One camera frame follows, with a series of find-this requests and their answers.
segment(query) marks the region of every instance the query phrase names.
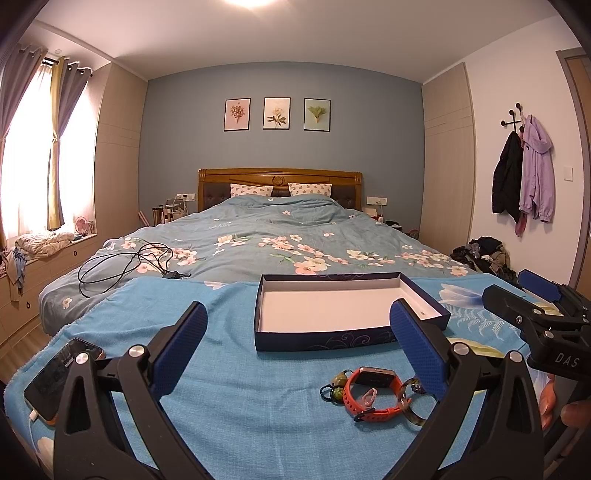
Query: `purple curtain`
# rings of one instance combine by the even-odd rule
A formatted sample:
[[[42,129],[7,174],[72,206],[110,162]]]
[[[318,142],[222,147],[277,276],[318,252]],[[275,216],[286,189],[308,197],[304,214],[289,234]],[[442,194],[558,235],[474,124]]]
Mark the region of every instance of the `purple curtain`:
[[[39,68],[47,50],[23,48],[17,44],[4,65],[0,79],[0,181],[2,181],[2,159],[4,145],[10,129],[10,123],[17,111],[18,104],[25,94],[29,83]],[[0,249],[6,246],[2,228],[2,210],[0,210]]]

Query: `floor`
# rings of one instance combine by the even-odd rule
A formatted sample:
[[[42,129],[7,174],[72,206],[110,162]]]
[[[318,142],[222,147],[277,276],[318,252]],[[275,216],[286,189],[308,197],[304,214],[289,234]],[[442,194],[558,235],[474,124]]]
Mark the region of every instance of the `floor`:
[[[26,364],[38,351],[51,340],[37,325],[25,335],[6,355],[0,358],[0,380],[8,383],[16,371]]]

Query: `pink fan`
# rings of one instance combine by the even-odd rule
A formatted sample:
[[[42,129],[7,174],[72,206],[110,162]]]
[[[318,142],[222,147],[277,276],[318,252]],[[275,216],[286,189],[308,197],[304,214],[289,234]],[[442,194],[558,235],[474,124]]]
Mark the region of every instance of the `pink fan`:
[[[88,230],[89,230],[88,220],[86,220],[84,217],[78,217],[74,221],[74,228],[76,228],[76,233],[79,233],[81,235],[88,233]]]

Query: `black jacket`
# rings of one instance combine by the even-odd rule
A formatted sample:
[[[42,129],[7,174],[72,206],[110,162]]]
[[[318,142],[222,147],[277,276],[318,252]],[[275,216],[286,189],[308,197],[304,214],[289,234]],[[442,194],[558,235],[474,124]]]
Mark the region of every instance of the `black jacket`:
[[[492,179],[492,213],[503,213],[506,210],[515,223],[519,221],[522,163],[521,139],[517,133],[511,132]]]

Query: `wooden headboard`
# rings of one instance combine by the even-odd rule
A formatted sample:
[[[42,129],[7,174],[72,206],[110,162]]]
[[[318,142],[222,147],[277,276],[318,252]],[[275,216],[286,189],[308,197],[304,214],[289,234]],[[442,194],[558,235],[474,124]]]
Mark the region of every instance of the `wooden headboard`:
[[[288,183],[330,183],[331,198],[345,208],[361,210],[361,173],[303,168],[202,168],[197,186],[197,211],[230,198],[230,184],[273,185],[274,197],[290,195]]]

